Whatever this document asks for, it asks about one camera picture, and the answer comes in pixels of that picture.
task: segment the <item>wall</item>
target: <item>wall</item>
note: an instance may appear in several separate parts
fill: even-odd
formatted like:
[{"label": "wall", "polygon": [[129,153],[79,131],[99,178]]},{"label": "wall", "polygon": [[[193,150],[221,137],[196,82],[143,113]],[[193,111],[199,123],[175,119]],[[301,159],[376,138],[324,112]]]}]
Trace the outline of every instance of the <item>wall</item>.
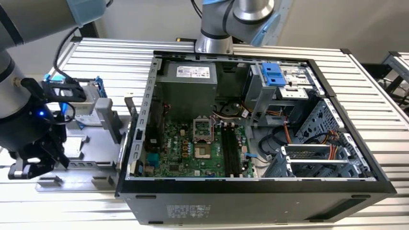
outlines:
[{"label": "wall", "polygon": [[[347,47],[360,61],[380,62],[389,50],[409,51],[408,21],[409,0],[293,0],[279,45]],[[115,39],[173,41],[197,38],[200,18],[189,0],[115,0],[99,28]],[[23,72],[48,72],[63,35],[11,51]]]},{"label": "wall", "polygon": [[175,41],[199,37],[201,20],[189,0],[116,0],[103,24],[109,38]]},{"label": "wall", "polygon": [[408,0],[295,0],[279,45],[349,48],[359,61],[409,51]]},{"label": "wall", "polygon": [[44,74],[50,72],[58,46],[68,32],[70,30],[63,31],[24,46],[8,49],[20,70],[27,76],[42,79]]}]

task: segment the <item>metal table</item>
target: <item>metal table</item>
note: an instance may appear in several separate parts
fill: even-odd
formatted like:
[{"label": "metal table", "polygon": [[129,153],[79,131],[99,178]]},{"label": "metal table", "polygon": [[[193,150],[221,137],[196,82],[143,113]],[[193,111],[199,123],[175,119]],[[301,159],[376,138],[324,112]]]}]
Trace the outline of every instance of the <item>metal table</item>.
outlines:
[{"label": "metal table", "polygon": [[409,53],[389,52],[384,64],[388,64],[403,79],[409,82]]},{"label": "metal table", "polygon": [[[153,50],[193,52],[193,43],[84,39],[70,44],[59,64],[72,77],[100,76],[107,94],[113,100],[113,110],[127,114],[123,96],[132,92],[135,104],[141,104]],[[277,46],[255,48],[247,45],[236,45],[235,54],[316,60],[399,194],[335,224],[201,225],[167,228],[409,229],[409,118],[355,57],[340,49]],[[26,225],[50,228],[64,226],[70,229],[137,227],[139,223],[129,208],[120,200],[115,200],[113,192],[38,193],[35,181],[8,181],[7,172],[8,169],[0,169],[0,207],[7,210],[0,216],[0,223],[19,223],[14,226],[19,229]]]}]

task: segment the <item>sticker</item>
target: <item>sticker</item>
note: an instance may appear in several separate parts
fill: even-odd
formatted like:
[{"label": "sticker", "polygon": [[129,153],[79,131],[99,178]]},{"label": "sticker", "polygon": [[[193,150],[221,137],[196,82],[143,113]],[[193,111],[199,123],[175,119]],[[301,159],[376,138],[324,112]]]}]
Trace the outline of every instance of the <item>sticker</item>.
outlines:
[{"label": "sticker", "polygon": [[248,115],[249,115],[249,111],[245,109],[245,110],[243,111],[243,113],[241,113],[241,116],[243,116],[244,118],[247,118]]},{"label": "sticker", "polygon": [[208,218],[211,205],[167,205],[169,218]]},{"label": "sticker", "polygon": [[93,110],[91,115],[76,115],[76,120],[87,126],[101,126],[101,120],[97,117],[96,110]]},{"label": "sticker", "polygon": [[211,78],[211,67],[179,66],[176,76],[179,78]]}]

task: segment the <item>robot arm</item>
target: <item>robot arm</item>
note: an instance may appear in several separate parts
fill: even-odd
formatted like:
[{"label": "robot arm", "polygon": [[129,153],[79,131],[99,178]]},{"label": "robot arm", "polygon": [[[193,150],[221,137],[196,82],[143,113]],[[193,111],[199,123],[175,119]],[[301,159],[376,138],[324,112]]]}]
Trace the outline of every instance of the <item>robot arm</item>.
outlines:
[{"label": "robot arm", "polygon": [[[70,160],[64,115],[51,113],[46,104],[54,100],[44,85],[24,77],[6,49],[84,26],[103,16],[105,4],[105,0],[0,0],[0,146],[16,159],[10,179],[31,179],[52,171],[56,163],[68,167]],[[76,86],[67,85],[80,92]],[[40,162],[30,163],[31,158]]]},{"label": "robot arm", "polygon": [[[86,99],[86,95],[72,79],[66,82],[66,89],[79,96],[66,97],[63,101],[60,95],[52,95],[52,84],[43,82],[40,87],[34,79],[26,78],[6,49],[84,26],[103,16],[111,3],[105,5],[105,0],[0,0],[0,146],[16,159],[10,179],[40,176],[54,170],[56,163],[68,167],[63,147],[64,114],[54,114],[46,104],[72,102]],[[232,36],[253,46],[265,45],[280,21],[273,6],[273,0],[204,0],[196,51],[231,54]],[[40,162],[28,162],[31,158],[39,158]]]},{"label": "robot arm", "polygon": [[199,53],[233,53],[232,36],[264,46],[280,23],[275,0],[204,0]]}]

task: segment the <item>barcode sticker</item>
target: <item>barcode sticker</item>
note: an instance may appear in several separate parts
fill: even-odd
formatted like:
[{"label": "barcode sticker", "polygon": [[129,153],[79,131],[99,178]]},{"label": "barcode sticker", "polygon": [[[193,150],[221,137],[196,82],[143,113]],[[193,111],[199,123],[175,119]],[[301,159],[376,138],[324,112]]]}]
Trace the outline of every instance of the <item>barcode sticker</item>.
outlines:
[{"label": "barcode sticker", "polygon": [[179,78],[211,78],[211,67],[179,66],[176,76]]}]

